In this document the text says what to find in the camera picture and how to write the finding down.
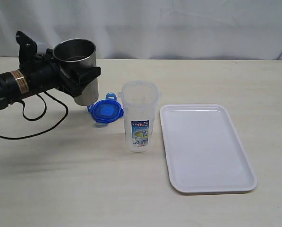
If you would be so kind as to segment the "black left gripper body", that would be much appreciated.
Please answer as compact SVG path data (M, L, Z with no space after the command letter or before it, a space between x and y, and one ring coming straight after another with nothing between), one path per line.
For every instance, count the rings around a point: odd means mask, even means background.
M29 91L25 97L30 97L53 88L77 97L81 95L81 87L69 77L52 55L35 55L25 61L25 78Z

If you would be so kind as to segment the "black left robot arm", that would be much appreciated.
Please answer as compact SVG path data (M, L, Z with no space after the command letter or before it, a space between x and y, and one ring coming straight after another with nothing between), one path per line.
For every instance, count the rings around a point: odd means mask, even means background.
M0 74L0 110L16 101L57 89L76 98L101 74L101 68L62 68L52 53L36 54L19 69Z

